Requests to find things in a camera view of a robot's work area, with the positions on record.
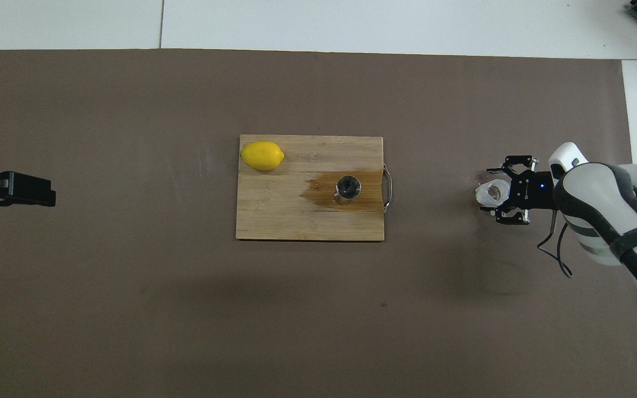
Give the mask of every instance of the white floor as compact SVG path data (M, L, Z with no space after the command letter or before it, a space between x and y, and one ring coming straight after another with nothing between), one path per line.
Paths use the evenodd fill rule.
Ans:
M229 48L620 59L637 163L626 0L0 0L0 49Z

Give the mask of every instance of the metal cup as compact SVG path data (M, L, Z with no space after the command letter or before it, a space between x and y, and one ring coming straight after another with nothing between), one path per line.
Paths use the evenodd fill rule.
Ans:
M361 182L354 176L343 176L336 183L333 199L339 205L347 205L361 193Z

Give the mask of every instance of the brown mat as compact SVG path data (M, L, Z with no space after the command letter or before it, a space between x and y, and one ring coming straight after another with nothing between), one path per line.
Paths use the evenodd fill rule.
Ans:
M240 134L384 137L386 240L235 240ZM637 396L627 271L473 200L569 140L630 161L620 61L0 52L0 396Z

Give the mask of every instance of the metal handle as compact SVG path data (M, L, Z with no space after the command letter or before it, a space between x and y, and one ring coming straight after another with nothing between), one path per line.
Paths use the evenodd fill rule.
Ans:
M383 212L387 213L387 206L390 206L390 201L392 201L392 176L384 163L382 164L382 175L387 176L387 202L385 202L385 207L382 209Z

